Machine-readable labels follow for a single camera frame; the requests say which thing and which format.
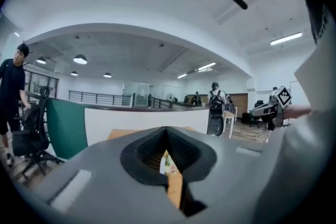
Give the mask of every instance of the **black shorts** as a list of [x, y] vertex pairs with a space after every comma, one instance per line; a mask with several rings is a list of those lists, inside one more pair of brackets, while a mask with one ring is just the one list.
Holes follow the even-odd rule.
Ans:
[[8, 132], [7, 122], [10, 127], [10, 131], [19, 131], [20, 130], [20, 121], [14, 120], [14, 117], [17, 116], [17, 113], [10, 113], [8, 111], [0, 111], [0, 134], [5, 135]]

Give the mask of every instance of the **hand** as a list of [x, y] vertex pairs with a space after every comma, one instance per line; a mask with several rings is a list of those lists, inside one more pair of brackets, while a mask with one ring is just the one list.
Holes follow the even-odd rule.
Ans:
[[304, 105], [289, 105], [284, 109], [283, 119], [297, 119], [303, 115], [309, 114], [311, 112], [310, 106]]

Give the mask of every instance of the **desk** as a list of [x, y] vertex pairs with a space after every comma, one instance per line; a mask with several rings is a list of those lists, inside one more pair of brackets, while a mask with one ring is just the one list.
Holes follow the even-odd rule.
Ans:
[[[191, 127], [185, 127], [187, 130], [195, 131]], [[124, 135], [136, 133], [139, 130], [112, 130], [111, 134], [107, 138], [107, 140], [111, 140], [114, 138], [122, 137]], [[167, 196], [169, 200], [175, 205], [175, 207], [180, 207], [181, 202], [181, 193], [182, 193], [182, 182], [183, 178], [181, 173], [177, 173], [171, 176], [168, 176], [168, 190]]]
[[231, 138], [232, 136], [232, 130], [233, 130], [233, 124], [235, 122], [235, 117], [236, 115], [231, 113], [231, 112], [228, 112], [228, 111], [224, 111], [224, 114], [223, 114], [223, 118], [224, 118], [224, 129], [223, 129], [223, 133], [225, 133], [225, 127], [226, 127], [226, 119], [231, 119], [231, 127], [230, 127], [230, 135], [229, 135], [229, 139]]

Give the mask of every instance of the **white table leg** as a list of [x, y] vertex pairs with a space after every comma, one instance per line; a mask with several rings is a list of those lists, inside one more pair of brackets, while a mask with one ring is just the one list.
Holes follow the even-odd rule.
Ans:
[[231, 118], [231, 127], [230, 127], [230, 135], [229, 135], [229, 139], [231, 139], [231, 136], [232, 136], [232, 131], [233, 131], [233, 124], [235, 122], [235, 118]]
[[223, 134], [225, 133], [225, 127], [226, 127], [226, 118], [224, 118], [224, 128], [223, 128]]

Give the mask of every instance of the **black sleeve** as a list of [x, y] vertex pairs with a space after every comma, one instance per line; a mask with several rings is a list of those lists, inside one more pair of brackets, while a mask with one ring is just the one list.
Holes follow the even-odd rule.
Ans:
[[0, 78], [2, 78], [5, 73], [6, 64], [7, 60], [4, 60], [0, 66]]
[[26, 74], [23, 71], [20, 81], [19, 81], [19, 90], [24, 90], [25, 89], [25, 84], [26, 84]]

